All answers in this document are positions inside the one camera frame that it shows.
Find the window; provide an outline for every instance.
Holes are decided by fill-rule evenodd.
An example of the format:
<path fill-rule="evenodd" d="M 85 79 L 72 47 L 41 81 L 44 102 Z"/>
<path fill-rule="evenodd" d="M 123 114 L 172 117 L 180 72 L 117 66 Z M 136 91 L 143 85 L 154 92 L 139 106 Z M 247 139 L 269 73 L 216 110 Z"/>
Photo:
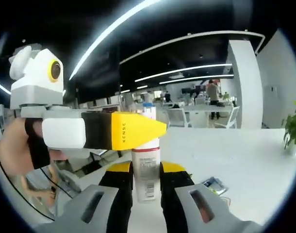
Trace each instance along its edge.
<path fill-rule="evenodd" d="M 154 91 L 154 97 L 155 98 L 160 98 L 161 97 L 162 91 Z"/>

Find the white desk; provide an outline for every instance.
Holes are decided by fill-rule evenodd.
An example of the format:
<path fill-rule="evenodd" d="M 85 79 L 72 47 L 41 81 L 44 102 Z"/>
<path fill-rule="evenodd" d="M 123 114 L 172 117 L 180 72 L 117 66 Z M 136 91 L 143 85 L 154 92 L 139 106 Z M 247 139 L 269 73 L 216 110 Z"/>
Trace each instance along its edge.
<path fill-rule="evenodd" d="M 161 159 L 181 164 L 192 173 L 194 183 L 215 176 L 230 189 L 230 211 L 242 220 L 264 224 L 281 204 L 296 171 L 296 157 L 285 156 L 284 129 L 223 130 L 169 128 L 160 140 Z M 131 153 L 115 163 L 131 159 Z M 101 168 L 80 178 L 82 189 L 98 184 Z M 139 204 L 133 190 L 130 233 L 164 233 L 160 200 Z"/>
<path fill-rule="evenodd" d="M 224 99 L 219 99 L 218 101 L 219 101 L 219 103 L 223 103 L 223 104 L 228 104 L 228 103 L 232 102 L 232 101 L 224 100 Z M 210 104 L 210 102 L 211 102 L 210 100 L 205 101 L 205 103 L 207 103 L 207 104 Z"/>
<path fill-rule="evenodd" d="M 184 101 L 179 101 L 179 102 L 167 102 L 167 103 L 163 103 L 163 107 L 164 108 L 171 108 L 175 104 L 177 104 L 179 107 L 185 106 L 185 102 Z"/>
<path fill-rule="evenodd" d="M 206 104 L 198 104 L 198 105 L 190 105 L 183 107 L 185 112 L 231 112 L 232 106 L 218 107 L 215 105 L 206 105 Z"/>

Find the camera lens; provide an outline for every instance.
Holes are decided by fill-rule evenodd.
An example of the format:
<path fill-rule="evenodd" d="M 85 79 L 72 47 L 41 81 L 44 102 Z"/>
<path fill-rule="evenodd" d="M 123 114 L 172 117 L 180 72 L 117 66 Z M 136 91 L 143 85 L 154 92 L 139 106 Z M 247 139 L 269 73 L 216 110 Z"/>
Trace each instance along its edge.
<path fill-rule="evenodd" d="M 51 66 L 51 76 L 53 79 L 58 79 L 58 77 L 60 76 L 60 73 L 61 73 L 61 66 L 60 64 L 55 61 L 52 63 L 52 66 Z"/>

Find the barcode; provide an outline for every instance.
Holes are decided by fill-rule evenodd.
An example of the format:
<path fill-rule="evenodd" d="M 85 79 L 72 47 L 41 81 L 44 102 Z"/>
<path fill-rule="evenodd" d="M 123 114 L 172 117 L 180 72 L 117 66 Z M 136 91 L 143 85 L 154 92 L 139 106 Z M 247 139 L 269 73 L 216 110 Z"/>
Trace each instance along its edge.
<path fill-rule="evenodd" d="M 146 186 L 146 197 L 152 198 L 154 197 L 154 183 L 148 183 Z"/>

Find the potted plant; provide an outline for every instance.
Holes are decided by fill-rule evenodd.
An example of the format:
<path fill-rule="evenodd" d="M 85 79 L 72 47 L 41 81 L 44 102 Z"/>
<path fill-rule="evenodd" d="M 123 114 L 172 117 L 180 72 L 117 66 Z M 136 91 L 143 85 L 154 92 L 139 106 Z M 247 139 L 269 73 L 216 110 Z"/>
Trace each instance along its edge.
<path fill-rule="evenodd" d="M 288 115 L 282 120 L 282 126 L 285 124 L 285 134 L 283 138 L 284 149 L 291 155 L 296 152 L 296 110 L 294 115 Z"/>

